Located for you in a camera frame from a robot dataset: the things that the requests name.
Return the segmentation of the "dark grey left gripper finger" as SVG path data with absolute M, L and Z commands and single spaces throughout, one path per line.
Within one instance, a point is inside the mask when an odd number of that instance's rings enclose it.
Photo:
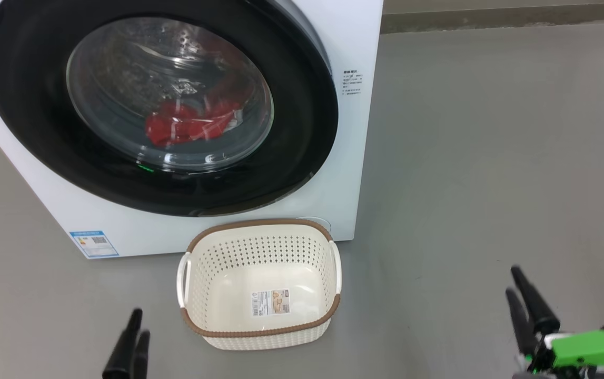
M 121 332 L 103 369 L 103 379 L 136 379 L 134 374 L 135 351 L 142 318 L 142 309 L 133 309 L 127 325 Z
M 148 370 L 148 345 L 150 344 L 151 333 L 149 330 L 143 330 L 140 338 L 136 342 L 133 354 L 132 379 L 147 379 Z

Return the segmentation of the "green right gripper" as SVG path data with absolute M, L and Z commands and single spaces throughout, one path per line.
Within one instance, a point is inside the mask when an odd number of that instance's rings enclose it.
M 519 350 L 519 370 L 512 379 L 604 379 L 604 326 L 584 333 L 558 333 L 561 321 L 521 267 L 512 266 L 511 275 L 529 316 L 516 292 L 507 288 Z

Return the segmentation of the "red and white garment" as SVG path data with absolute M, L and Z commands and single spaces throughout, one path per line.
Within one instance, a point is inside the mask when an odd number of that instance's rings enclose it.
M 180 100 L 165 101 L 145 120 L 145 135 L 157 148 L 216 139 L 239 126 L 242 104 L 221 101 L 197 109 Z

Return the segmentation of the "black-rimmed glass washer door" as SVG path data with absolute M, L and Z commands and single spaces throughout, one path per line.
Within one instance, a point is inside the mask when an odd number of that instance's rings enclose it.
M 90 32 L 162 17 L 206 28 L 259 68 L 274 103 L 253 154 L 215 171 L 165 171 L 119 153 L 83 122 L 66 67 Z M 328 60 L 275 0 L 1 0 L 0 118 L 40 162 L 76 187 L 149 213 L 236 214 L 278 201 L 325 163 L 339 122 Z

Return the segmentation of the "cream perforated basket brown rim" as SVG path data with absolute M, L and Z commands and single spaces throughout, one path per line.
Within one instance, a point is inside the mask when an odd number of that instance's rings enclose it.
M 290 290 L 289 314 L 256 317 L 251 293 Z M 260 351 L 321 338 L 342 296 L 342 260 L 331 235 L 302 219 L 208 228 L 177 266 L 182 319 L 218 350 Z

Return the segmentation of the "white front-load washing machine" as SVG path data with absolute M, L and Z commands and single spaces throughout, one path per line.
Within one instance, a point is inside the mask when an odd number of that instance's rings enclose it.
M 276 202 L 243 213 L 208 217 L 149 213 L 119 205 L 53 173 L 0 118 L 1 150 L 78 251 L 68 234 L 71 231 L 102 231 L 118 257 L 132 257 L 184 251 L 192 237 L 212 226 L 304 216 L 327 220 L 334 240 L 352 240 L 384 0 L 275 2 L 300 22 L 328 61 L 339 106 L 338 131 L 325 163 L 308 182 Z M 353 69 L 363 74 L 362 91 L 342 95 L 342 74 Z

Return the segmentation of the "blue energy label sticker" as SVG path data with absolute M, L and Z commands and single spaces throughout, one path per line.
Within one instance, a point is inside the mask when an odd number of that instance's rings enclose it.
M 102 231 L 71 231 L 68 234 L 87 259 L 119 256 L 114 245 Z

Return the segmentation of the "paper product label sticker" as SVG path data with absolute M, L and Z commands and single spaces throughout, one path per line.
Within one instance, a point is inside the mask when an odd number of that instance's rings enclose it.
M 251 293 L 251 314 L 256 317 L 276 316 L 291 312 L 290 290 L 255 291 Z

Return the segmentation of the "round white drain cover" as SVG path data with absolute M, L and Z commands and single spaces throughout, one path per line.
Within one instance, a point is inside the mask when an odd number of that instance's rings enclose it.
M 328 233 L 330 233 L 332 230 L 331 224 L 327 220 L 320 218 L 320 217 L 304 216 L 304 217 L 298 217 L 298 219 L 314 222 L 314 223 L 320 225 L 322 228 L 324 228 Z

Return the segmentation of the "small printed text label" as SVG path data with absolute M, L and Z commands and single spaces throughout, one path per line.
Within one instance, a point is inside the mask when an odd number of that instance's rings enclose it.
M 363 74 L 357 70 L 346 70 L 342 74 L 342 95 L 357 95 L 362 91 Z

